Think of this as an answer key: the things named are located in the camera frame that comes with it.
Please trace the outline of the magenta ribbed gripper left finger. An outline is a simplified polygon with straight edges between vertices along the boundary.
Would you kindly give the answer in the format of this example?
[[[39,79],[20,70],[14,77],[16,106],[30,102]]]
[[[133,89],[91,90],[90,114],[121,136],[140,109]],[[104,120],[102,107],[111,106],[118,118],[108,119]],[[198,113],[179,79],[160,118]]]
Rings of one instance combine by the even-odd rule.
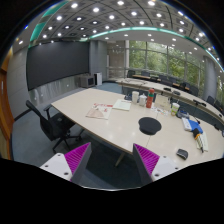
[[[91,143],[81,145],[66,154],[56,153],[41,169],[78,184],[92,153]]]

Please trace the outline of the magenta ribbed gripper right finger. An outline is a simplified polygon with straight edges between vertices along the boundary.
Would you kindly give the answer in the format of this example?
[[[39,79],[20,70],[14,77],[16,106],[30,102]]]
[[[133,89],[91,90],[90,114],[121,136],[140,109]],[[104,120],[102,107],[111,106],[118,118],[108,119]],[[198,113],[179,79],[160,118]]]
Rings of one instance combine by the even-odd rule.
[[[179,167],[169,157],[159,156],[136,143],[133,144],[133,156],[143,185],[179,170]]]

